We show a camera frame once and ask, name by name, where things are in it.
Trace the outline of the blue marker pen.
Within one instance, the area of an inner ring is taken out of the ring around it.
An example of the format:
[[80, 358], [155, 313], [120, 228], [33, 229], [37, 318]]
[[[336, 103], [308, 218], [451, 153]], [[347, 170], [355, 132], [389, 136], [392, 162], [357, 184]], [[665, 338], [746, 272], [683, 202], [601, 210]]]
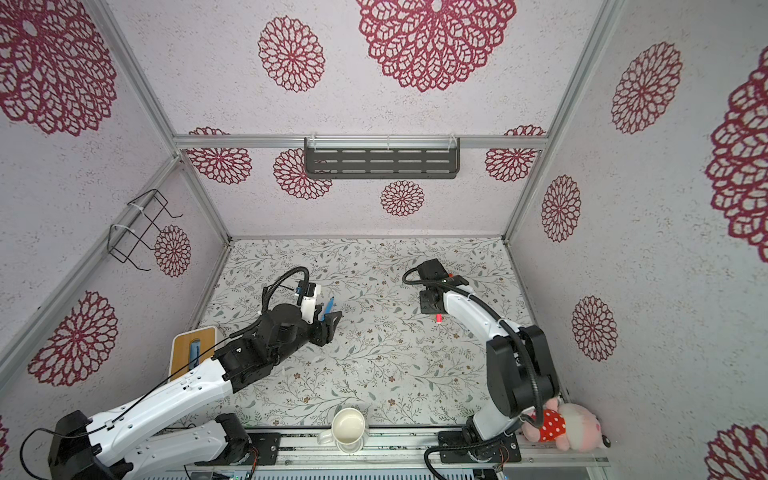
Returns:
[[328, 305], [325, 307], [325, 310], [323, 312], [322, 320], [326, 321], [329, 318], [329, 315], [333, 312], [333, 307], [335, 303], [335, 298], [331, 297], [329, 299]]

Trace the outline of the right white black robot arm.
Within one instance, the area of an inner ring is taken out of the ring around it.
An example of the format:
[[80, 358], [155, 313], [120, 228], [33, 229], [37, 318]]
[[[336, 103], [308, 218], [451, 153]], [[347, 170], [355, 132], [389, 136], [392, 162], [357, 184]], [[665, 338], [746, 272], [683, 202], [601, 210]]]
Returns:
[[472, 446], [500, 441], [523, 424], [540, 428], [545, 403], [560, 393], [544, 332], [504, 319], [474, 293], [428, 281], [420, 292], [425, 314], [457, 319], [485, 343], [489, 401], [469, 417], [463, 435]]

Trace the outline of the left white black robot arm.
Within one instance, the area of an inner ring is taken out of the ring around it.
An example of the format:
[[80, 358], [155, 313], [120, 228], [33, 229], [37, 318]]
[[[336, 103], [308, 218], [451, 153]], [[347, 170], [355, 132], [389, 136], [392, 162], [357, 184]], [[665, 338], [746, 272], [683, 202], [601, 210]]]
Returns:
[[189, 463], [228, 465], [243, 459], [251, 439], [234, 414], [186, 431], [165, 428], [210, 403], [268, 377], [306, 344], [330, 343], [343, 315], [280, 304], [235, 332], [213, 356], [152, 392], [91, 417], [76, 410], [55, 427], [48, 455], [54, 479], [141, 479]]

